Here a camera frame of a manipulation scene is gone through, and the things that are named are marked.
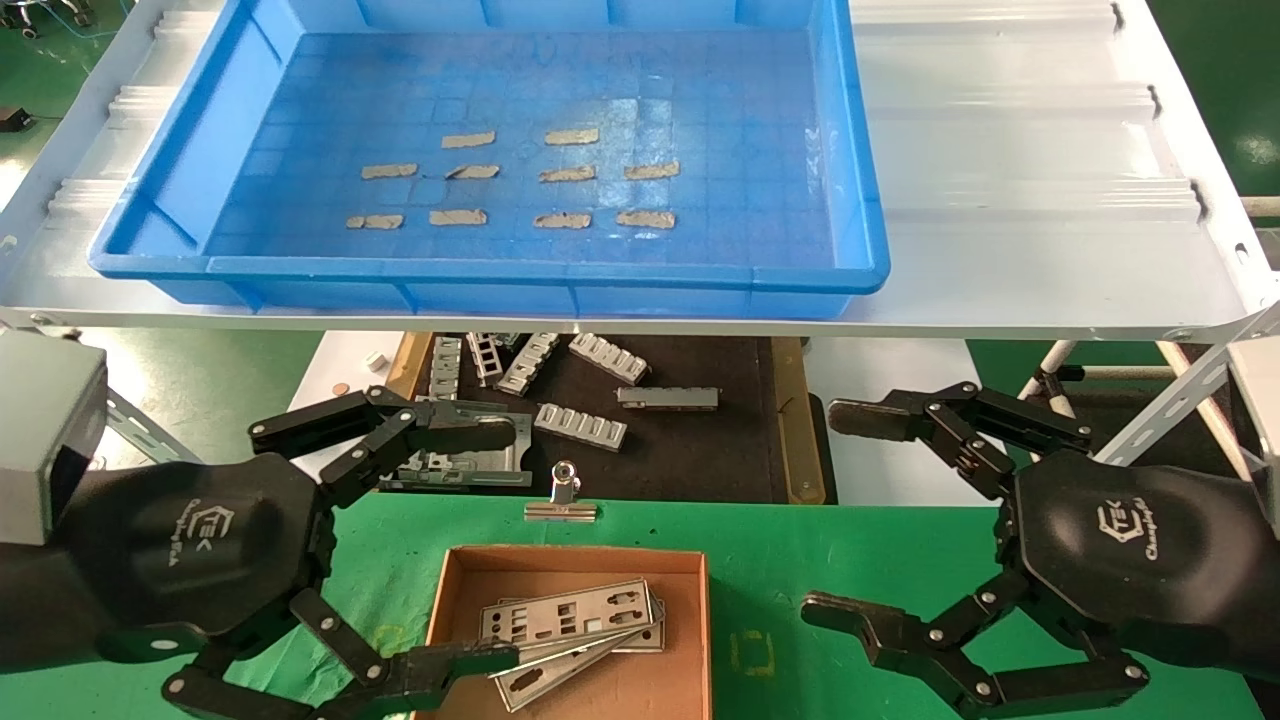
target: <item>green table surface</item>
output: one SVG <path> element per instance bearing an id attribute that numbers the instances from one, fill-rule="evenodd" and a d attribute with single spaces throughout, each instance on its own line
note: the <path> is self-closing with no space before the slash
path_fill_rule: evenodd
<path id="1" fill-rule="evenodd" d="M 384 653 L 422 639 L 445 548 L 458 544 L 611 544 L 699 550 L 712 574 L 712 682 L 718 717 L 954 717 L 925 687 L 868 666 L 858 642 L 800 621 L 823 589 L 929 616 L 997 570 L 989 509 L 796 507 L 604 502 L 595 524 L 526 523 L 521 498 L 372 495 L 340 512 L 324 594 Z M 56 609 L 50 609 L 56 621 Z M 731 648 L 736 646 L 736 653 Z M 1075 661 L 1015 614 L 972 646 L 989 670 Z M 1152 683 L 1111 720 L 1256 720 L 1244 682 L 1148 661 Z M 180 666 L 81 665 L 0 678 L 0 717 L 183 717 L 160 700 Z M 319 702 L 348 675 L 294 630 L 229 679 Z M 558 692 L 572 692 L 567 685 Z"/>

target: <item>small white block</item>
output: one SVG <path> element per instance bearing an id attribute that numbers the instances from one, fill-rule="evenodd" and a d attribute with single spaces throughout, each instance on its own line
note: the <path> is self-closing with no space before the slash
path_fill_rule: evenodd
<path id="1" fill-rule="evenodd" d="M 369 368 L 370 373 L 376 373 L 390 364 L 387 356 L 376 350 L 365 356 L 365 366 Z"/>

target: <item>blue plastic tray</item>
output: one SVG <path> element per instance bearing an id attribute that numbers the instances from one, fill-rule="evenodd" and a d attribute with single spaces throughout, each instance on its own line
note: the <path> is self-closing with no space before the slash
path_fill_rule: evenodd
<path id="1" fill-rule="evenodd" d="M 600 141 L 545 145 L 571 128 Z M 396 163 L 419 172 L 361 179 Z M 470 163 L 502 169 L 444 178 Z M 888 274 L 847 0 L 229 0 L 137 178 L 90 261 L 180 302 L 829 318 Z"/>

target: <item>cardboard box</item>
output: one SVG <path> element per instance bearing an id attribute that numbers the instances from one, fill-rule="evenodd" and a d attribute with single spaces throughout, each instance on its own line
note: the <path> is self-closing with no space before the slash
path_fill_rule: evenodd
<path id="1" fill-rule="evenodd" d="M 707 557 L 627 547 L 463 546 L 444 555 L 426 643 L 475 641 L 480 610 L 507 597 L 540 597 L 644 578 L 667 605 L 667 647 L 611 655 L 518 712 L 493 680 L 461 678 L 440 710 L 415 720 L 710 720 Z"/>

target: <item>logo on robot hand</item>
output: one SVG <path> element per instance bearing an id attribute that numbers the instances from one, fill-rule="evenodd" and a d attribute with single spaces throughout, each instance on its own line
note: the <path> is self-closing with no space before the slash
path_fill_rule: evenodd
<path id="1" fill-rule="evenodd" d="M 1116 538 L 1116 542 L 1129 542 L 1142 537 L 1142 515 L 1129 510 L 1123 501 L 1108 500 L 1098 506 L 1098 529 Z"/>
<path id="2" fill-rule="evenodd" d="M 196 552 L 212 550 L 211 541 L 227 537 L 232 529 L 233 518 L 236 518 L 236 512 L 221 505 L 192 512 L 191 524 L 187 525 L 187 538 L 200 538 L 200 542 L 196 543 Z"/>
<path id="3" fill-rule="evenodd" d="M 1105 501 L 1098 506 L 1098 529 L 1119 543 L 1146 536 L 1144 555 L 1147 560 L 1156 560 L 1160 557 L 1160 546 L 1156 539 L 1155 512 L 1140 497 L 1133 498 L 1133 507 L 1125 507 L 1123 500 Z"/>

